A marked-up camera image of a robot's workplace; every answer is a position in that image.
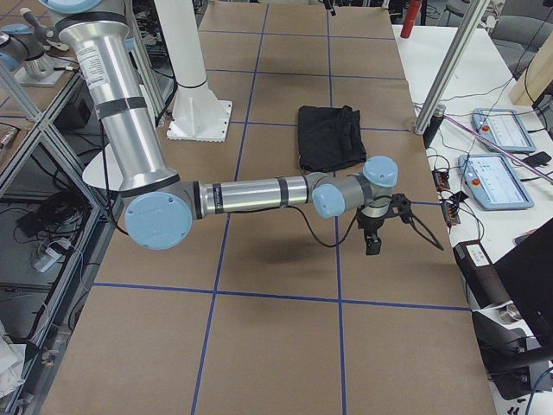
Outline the black graphic t-shirt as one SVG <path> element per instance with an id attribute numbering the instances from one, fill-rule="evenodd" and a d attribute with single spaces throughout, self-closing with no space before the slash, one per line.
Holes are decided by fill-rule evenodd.
<path id="1" fill-rule="evenodd" d="M 366 161 L 360 111 L 303 105 L 297 124 L 299 166 L 307 172 L 333 172 Z"/>

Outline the black box white label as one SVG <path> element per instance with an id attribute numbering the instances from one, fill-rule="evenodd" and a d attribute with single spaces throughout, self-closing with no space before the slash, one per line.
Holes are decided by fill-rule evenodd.
<path id="1" fill-rule="evenodd" d="M 511 303 L 493 262 L 478 240 L 459 242 L 454 258 L 465 280 L 467 302 L 471 310 Z"/>

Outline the near blue teach pendant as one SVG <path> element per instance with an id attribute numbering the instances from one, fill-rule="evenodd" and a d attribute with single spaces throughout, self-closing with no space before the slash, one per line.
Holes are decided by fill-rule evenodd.
<path id="1" fill-rule="evenodd" d="M 534 201 L 503 155 L 458 157 L 462 182 L 470 197 L 486 211 L 525 210 Z"/>

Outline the blue teach pendant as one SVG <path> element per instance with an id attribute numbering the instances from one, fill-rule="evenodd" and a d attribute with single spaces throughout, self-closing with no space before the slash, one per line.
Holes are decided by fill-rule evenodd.
<path id="1" fill-rule="evenodd" d="M 486 211 L 525 210 L 534 201 L 503 155 L 458 157 L 462 182 L 470 197 Z"/>
<path id="2" fill-rule="evenodd" d="M 514 110 L 475 108 L 471 119 L 473 128 L 502 150 L 522 154 L 536 150 L 529 132 Z"/>

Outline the black steel-capped water bottle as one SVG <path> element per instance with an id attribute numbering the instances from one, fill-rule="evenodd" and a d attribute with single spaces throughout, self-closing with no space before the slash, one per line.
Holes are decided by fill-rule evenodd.
<path id="1" fill-rule="evenodd" d="M 440 129 L 446 109 L 447 107 L 444 104 L 438 104 L 430 118 L 429 125 L 423 133 L 423 144 L 426 150 L 430 148 L 436 133 Z"/>

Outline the black monitor stand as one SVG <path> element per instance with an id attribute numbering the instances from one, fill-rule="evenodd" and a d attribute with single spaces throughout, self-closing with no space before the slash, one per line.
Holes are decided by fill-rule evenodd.
<path id="1" fill-rule="evenodd" d="M 508 329 L 480 312 L 473 323 L 486 371 L 505 399 L 550 392 L 552 380 L 552 222 L 549 220 L 494 264 L 494 270 L 530 333 Z"/>

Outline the far blue teach pendant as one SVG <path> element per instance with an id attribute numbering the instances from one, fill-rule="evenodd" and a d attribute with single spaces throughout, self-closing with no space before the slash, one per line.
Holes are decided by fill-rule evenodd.
<path id="1" fill-rule="evenodd" d="M 529 132 L 514 110 L 475 108 L 471 119 L 473 128 L 502 150 L 522 154 L 536 150 Z"/>

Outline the red cylinder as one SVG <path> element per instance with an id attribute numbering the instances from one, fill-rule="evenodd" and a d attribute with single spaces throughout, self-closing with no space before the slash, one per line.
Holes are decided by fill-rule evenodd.
<path id="1" fill-rule="evenodd" d="M 403 26 L 400 32 L 400 37 L 408 39 L 411 35 L 412 29 L 416 24 L 417 16 L 422 8 L 422 0 L 410 0 L 407 14 L 404 18 Z"/>

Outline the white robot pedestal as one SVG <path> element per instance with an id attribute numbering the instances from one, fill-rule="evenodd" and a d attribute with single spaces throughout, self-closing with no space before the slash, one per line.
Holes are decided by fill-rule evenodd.
<path id="1" fill-rule="evenodd" d="M 208 85 L 193 3 L 158 0 L 155 7 L 177 84 L 168 138 L 225 141 L 232 102 Z"/>

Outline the aluminium frame post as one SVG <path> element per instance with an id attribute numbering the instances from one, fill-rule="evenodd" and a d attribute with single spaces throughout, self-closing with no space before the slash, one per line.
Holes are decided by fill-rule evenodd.
<path id="1" fill-rule="evenodd" d="M 426 130 L 436 106 L 442 99 L 442 95 L 453 76 L 454 70 L 464 54 L 489 3 L 489 0 L 470 2 L 467 13 L 454 34 L 454 38 L 450 43 L 448 51 L 429 89 L 429 93 L 423 102 L 423 107 L 416 118 L 414 132 L 417 135 L 422 135 Z"/>

